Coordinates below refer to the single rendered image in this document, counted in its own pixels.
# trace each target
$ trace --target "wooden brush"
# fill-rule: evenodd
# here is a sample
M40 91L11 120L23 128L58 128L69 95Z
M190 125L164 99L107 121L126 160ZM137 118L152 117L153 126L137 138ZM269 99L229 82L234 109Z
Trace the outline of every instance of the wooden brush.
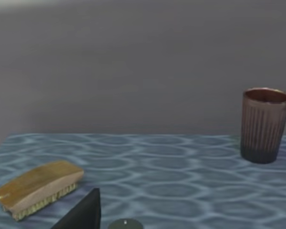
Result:
M0 204L22 220L77 188L84 171L68 161L55 161L28 171L0 187Z

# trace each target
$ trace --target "cup base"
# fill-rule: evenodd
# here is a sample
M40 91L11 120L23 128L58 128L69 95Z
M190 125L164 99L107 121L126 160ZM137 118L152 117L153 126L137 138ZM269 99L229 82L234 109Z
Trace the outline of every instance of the cup base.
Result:
M277 153L277 151L252 150L241 147L242 158L255 164L271 164L276 161Z

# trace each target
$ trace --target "gray wall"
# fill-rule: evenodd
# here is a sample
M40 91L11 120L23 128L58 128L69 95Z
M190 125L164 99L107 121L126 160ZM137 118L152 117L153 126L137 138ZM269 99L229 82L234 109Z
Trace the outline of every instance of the gray wall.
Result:
M244 89L286 90L286 1L103 2L0 13L0 142L238 134Z

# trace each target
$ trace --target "brown cup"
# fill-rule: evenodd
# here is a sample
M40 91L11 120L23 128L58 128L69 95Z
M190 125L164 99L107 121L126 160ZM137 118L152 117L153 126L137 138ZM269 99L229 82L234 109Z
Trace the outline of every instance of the brown cup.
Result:
M251 88L243 93L241 156L250 162L276 160L286 124L286 93Z

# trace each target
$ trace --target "table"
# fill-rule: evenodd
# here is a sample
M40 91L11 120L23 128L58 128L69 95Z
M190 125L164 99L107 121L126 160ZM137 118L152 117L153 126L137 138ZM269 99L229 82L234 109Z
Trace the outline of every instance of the table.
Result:
M49 229L93 187L101 189L102 229L124 217L147 229L286 228L286 136L269 165L241 159L238 142L228 135L11 135L0 147L0 185L59 159L83 167L85 177L76 192L21 223L0 207L0 229Z

